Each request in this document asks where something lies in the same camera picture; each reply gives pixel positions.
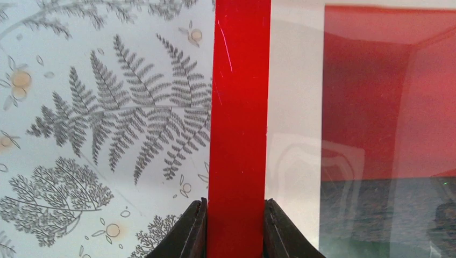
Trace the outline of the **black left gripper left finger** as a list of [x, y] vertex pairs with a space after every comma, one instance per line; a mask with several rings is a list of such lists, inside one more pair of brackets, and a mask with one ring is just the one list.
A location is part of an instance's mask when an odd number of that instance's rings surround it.
[[208, 200], [193, 201], [164, 239], [146, 258], [206, 257]]

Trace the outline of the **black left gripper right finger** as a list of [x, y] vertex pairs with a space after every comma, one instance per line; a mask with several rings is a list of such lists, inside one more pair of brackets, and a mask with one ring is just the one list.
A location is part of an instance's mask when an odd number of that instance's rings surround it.
[[299, 231], [274, 199], [265, 200], [263, 256], [268, 258], [325, 258]]

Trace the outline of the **white mat board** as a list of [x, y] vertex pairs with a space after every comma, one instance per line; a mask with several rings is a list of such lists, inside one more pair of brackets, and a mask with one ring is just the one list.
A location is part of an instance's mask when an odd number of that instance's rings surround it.
[[266, 197], [319, 249], [324, 9], [455, 9], [455, 1], [273, 1]]

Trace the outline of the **sunset photo print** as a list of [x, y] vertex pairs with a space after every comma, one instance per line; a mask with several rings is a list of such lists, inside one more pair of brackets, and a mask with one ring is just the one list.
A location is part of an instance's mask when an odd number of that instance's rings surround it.
[[455, 9], [324, 9], [319, 250], [455, 257]]

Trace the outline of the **red wooden picture frame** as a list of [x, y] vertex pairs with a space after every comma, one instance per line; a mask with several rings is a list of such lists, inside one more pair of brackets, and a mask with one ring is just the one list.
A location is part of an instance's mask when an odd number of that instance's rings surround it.
[[208, 257], [261, 257], [270, 1], [217, 1]]

